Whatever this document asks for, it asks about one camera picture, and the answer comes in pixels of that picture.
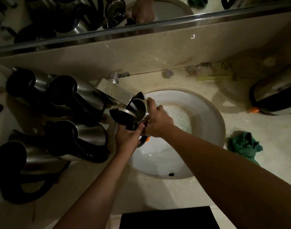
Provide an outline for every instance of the beige countertop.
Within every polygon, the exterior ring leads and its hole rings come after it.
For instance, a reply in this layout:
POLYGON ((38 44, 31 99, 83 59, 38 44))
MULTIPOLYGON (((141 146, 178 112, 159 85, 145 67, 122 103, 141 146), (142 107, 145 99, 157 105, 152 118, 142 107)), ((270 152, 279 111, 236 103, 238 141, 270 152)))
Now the beige countertop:
MULTIPOLYGON (((253 83, 255 80, 197 82, 196 77, 187 76, 184 69, 176 69, 170 79, 164 78, 161 72, 153 72, 121 78, 119 85, 134 93, 177 89, 204 96, 221 112, 226 125, 226 137, 238 130, 251 132, 264 148, 257 153, 256 160, 263 168, 291 184, 291 115, 248 113, 248 90, 253 83)), ((0 115, 0 124, 4 119, 0 115)), ((112 144, 113 136, 110 135, 110 145, 112 144)), ((62 174, 59 183, 35 202, 12 205, 0 200, 0 228, 13 228, 15 225, 15 228, 43 229, 54 224, 107 163, 92 164, 83 161, 71 165, 62 174)), ((214 203, 194 177, 162 180, 128 166, 122 177, 112 214, 206 205, 214 203)))

